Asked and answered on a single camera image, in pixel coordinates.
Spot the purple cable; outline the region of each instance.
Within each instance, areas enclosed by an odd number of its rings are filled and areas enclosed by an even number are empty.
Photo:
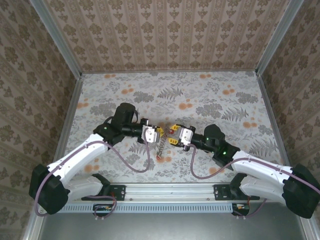
[[[240,216],[243,217],[243,218],[251,218],[251,217],[253,217],[254,215],[256,215],[256,214],[262,209],[262,207],[265,205],[266,201],[267,201],[267,199],[265,198],[265,199],[263,200],[263,202],[261,203],[261,205],[260,205],[253,213],[250,213],[250,214],[248,214],[247,216],[242,215],[240,212],[238,212],[238,211],[236,211],[236,210],[233,210],[233,212],[236,213],[236,214],[238,214],[238,215],[240,215]]]
[[[217,174],[221,173],[225,168],[229,167],[231,164],[234,164],[236,162],[240,162],[240,161],[252,161],[252,162],[255,162],[255,163],[258,163],[258,164],[261,164],[263,166],[266,166],[268,168],[271,168],[275,171],[278,171],[280,173],[283,173],[283,174],[286,174],[288,175],[289,177],[292,177],[293,179],[296,179],[298,180],[299,182],[303,183],[304,185],[308,186],[309,188],[313,189],[315,192],[317,192],[319,195],[320,195],[320,190],[318,188],[316,188],[315,186],[313,186],[312,184],[310,184],[309,182],[301,179],[300,177],[297,177],[296,175],[293,175],[292,173],[288,172],[288,171],[285,171],[285,170],[281,170],[281,168],[279,167],[276,167],[276,166],[272,166],[268,163],[265,163],[263,161],[259,161],[257,159],[252,159],[252,158],[248,158],[248,157],[242,157],[242,158],[239,158],[239,159],[236,159],[236,160],[233,160],[229,163],[227,163],[225,166],[223,166],[222,168],[220,168],[218,171],[216,171],[215,173],[209,175],[209,176],[197,176],[194,172],[194,162],[195,162],[195,155],[196,155],[196,149],[197,147],[193,144],[189,144],[190,147],[193,148],[193,153],[192,153],[192,157],[191,157],[191,164],[190,164],[190,171],[191,171],[191,174],[197,178],[197,179],[201,179],[201,180],[204,180],[204,179],[209,179],[209,178],[212,178],[214,176],[216,176]],[[261,204],[261,206],[252,214],[248,215],[249,217],[252,217],[254,215],[256,215],[258,213],[258,211],[260,211],[260,209],[263,207],[263,205],[265,204],[265,202],[267,201],[267,199],[265,199],[263,201],[263,203]]]
[[[110,216],[110,214],[112,214],[114,212],[114,210],[117,207],[117,199],[114,196],[87,196],[87,198],[90,199],[112,199],[114,201],[114,205],[113,208],[111,209],[111,211],[104,216],[104,218],[108,218]],[[104,204],[99,204],[98,206],[96,206],[96,208],[94,209],[94,216],[97,218],[97,210],[99,207],[105,206]]]
[[[111,146],[110,144],[104,142],[104,141],[92,141],[90,143],[88,143],[87,145],[84,145],[82,147],[80,147],[78,150],[74,151],[70,156],[68,156],[65,160],[63,160],[59,165],[57,165],[51,172],[49,172],[49,174],[47,176],[45,176],[45,178],[43,179],[43,181],[41,182],[38,190],[36,191],[36,195],[35,195],[35,198],[34,198],[34,211],[35,211],[35,214],[39,217],[45,217],[48,215],[48,213],[44,213],[44,214],[41,214],[39,212],[39,208],[38,208],[38,201],[39,201],[39,196],[40,196],[40,193],[42,191],[42,188],[44,187],[44,185],[46,184],[47,180],[60,168],[62,168],[62,166],[67,162],[69,161],[72,157],[74,157],[75,155],[77,155],[78,153],[80,153],[82,150],[90,147],[91,145],[94,145],[94,144],[103,144],[103,145],[106,145],[108,148],[110,148],[111,150],[113,150],[117,155],[118,157],[121,159],[121,161],[128,167],[130,168],[132,171],[136,172],[136,173],[145,173],[146,171],[148,171],[149,167],[150,167],[150,163],[151,163],[151,159],[150,159],[150,149],[149,149],[149,146],[148,146],[148,142],[147,142],[147,137],[146,137],[146,132],[147,132],[148,128],[146,128],[144,131],[143,131],[143,140],[144,140],[144,144],[145,144],[145,148],[146,148],[146,154],[147,154],[147,166],[144,170],[137,170],[137,169],[134,169],[132,166],[130,166],[126,160],[120,155],[120,153],[113,147]]]

